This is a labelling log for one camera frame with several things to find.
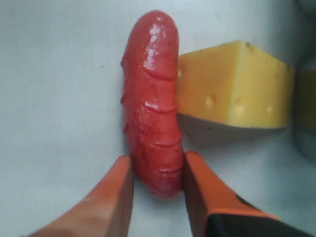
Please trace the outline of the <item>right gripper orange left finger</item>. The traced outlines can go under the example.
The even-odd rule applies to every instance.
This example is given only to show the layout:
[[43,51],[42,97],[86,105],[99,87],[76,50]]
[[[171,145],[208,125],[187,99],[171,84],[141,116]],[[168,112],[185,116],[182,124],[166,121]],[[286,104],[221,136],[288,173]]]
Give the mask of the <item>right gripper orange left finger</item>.
[[133,207],[131,159],[119,157],[76,206],[33,237],[126,237]]

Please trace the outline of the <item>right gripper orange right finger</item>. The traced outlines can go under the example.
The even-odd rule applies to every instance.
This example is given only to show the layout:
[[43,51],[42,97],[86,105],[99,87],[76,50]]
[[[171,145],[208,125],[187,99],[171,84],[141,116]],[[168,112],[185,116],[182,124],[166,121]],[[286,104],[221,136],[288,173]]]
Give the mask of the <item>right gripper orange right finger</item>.
[[248,203],[196,152],[184,164],[186,209],[195,237],[307,237],[309,234]]

